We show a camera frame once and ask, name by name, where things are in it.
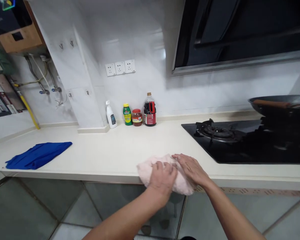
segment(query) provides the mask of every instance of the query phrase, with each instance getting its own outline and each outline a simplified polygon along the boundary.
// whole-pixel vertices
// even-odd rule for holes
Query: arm
[[[161,162],[154,164],[147,190],[92,229],[83,240],[132,240],[169,200],[178,170],[168,163],[164,166]]]
[[[184,154],[174,154],[188,178],[207,193],[228,240],[266,240],[209,178],[198,161]]]

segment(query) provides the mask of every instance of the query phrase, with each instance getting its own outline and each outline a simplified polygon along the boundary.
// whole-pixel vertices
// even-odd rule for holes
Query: green bottle
[[[127,126],[132,125],[131,110],[128,103],[123,104],[123,115],[125,124]]]

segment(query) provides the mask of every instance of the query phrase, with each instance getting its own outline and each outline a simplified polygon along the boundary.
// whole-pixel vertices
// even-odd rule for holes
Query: black glass cooktop
[[[212,127],[239,132],[240,141],[220,142],[198,134],[195,123],[181,125],[217,163],[300,164],[300,137],[283,137],[265,129],[261,120],[216,122]]]

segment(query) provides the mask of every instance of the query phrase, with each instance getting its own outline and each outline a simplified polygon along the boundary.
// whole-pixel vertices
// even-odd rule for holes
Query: bottle label
[[[157,123],[157,117],[156,114],[145,114],[144,115],[144,123],[148,125],[156,124]]]
[[[125,114],[124,115],[124,120],[126,121],[126,123],[131,122],[131,114]]]
[[[142,117],[132,118],[132,122],[142,122]]]
[[[116,124],[116,118],[114,117],[114,115],[112,114],[111,116],[110,116],[110,118],[111,118],[111,123],[112,123],[112,125],[115,125]]]

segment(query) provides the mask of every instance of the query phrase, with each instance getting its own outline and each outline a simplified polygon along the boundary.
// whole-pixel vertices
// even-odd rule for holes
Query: wok handle
[[[291,105],[291,103],[288,102],[273,102],[273,101],[264,101],[256,99],[253,101],[256,105],[263,105],[263,106],[270,106],[270,107],[277,107],[277,108],[287,108]]]

